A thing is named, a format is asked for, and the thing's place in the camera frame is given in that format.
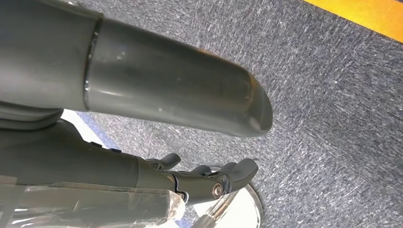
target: bolt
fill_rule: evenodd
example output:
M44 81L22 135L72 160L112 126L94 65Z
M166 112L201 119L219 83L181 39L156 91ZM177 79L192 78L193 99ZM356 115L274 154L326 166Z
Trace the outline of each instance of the bolt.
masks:
M220 183L216 183L213 187L213 196L218 199L222 195L222 185Z

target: gray carpet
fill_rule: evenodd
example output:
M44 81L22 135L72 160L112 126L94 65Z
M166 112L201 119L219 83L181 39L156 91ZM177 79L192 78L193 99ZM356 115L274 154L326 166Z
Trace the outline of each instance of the gray carpet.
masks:
M263 227L403 227L401 43L302 0L82 3L241 64L272 100L273 129L251 139L91 114L124 152L256 159Z

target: yellow stripe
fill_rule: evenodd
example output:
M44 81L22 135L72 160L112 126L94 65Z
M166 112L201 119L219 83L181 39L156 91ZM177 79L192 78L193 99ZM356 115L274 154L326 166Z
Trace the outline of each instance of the yellow stripe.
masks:
M403 3L395 0L305 0L403 42Z

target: clear plastic wrap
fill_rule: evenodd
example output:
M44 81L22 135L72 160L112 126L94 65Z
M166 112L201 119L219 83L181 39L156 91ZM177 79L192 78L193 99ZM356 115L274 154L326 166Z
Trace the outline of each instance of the clear plastic wrap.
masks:
M184 214L168 190L11 182L0 176L0 228L154 228Z

